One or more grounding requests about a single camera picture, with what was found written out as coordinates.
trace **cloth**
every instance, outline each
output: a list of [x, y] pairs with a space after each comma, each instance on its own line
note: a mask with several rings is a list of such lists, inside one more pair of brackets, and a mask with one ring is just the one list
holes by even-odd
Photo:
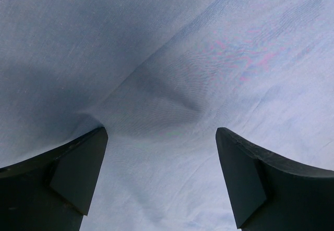
[[0, 167], [98, 126], [81, 230], [236, 230], [228, 127], [334, 169], [334, 0], [0, 0]]

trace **light blue cloth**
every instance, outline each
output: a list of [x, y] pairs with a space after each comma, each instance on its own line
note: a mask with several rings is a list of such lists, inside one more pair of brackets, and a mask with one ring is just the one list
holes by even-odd
[[218, 127], [334, 169], [334, 0], [0, 0], [0, 167], [104, 125], [81, 230], [236, 230]]

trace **blue fabric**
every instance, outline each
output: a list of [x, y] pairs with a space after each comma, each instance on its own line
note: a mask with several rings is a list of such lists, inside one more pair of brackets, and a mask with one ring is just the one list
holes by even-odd
[[214, 134], [333, 166], [334, 0], [0, 0], [0, 167], [104, 125], [81, 230], [235, 230]]

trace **wrinkled fabric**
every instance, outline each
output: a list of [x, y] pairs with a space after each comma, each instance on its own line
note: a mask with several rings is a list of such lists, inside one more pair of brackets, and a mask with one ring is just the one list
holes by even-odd
[[218, 127], [334, 169], [334, 0], [0, 0], [0, 167], [98, 126], [81, 230], [236, 230]]

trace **black object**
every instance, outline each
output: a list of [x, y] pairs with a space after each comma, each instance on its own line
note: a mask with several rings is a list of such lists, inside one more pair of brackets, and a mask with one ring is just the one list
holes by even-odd
[[95, 129], [0, 169], [0, 230], [77, 231], [88, 214], [108, 135]]
[[334, 230], [334, 171], [308, 166], [218, 128], [219, 160], [237, 228]]

